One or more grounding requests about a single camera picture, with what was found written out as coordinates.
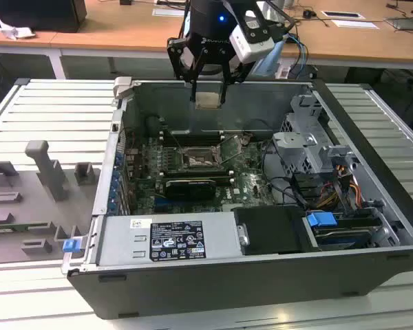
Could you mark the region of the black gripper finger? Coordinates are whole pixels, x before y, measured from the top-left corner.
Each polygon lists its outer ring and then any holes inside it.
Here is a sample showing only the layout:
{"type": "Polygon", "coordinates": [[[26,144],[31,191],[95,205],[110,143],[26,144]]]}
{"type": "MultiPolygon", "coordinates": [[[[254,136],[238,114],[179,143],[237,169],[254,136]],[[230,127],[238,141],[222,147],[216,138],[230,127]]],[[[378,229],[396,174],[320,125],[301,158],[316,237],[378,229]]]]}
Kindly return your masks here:
{"type": "Polygon", "coordinates": [[[195,102],[197,80],[207,62],[207,47],[201,44],[198,37],[169,38],[167,40],[167,53],[175,77],[178,80],[191,84],[190,101],[195,102]],[[190,67],[182,63],[182,55],[185,48],[193,56],[190,67]]]}
{"type": "Polygon", "coordinates": [[[230,67],[230,53],[227,51],[220,52],[220,64],[222,66],[222,88],[220,94],[220,102],[225,103],[226,93],[228,86],[235,83],[242,83],[246,80],[246,77],[250,74],[254,62],[252,63],[240,63],[233,71],[230,67]]]}

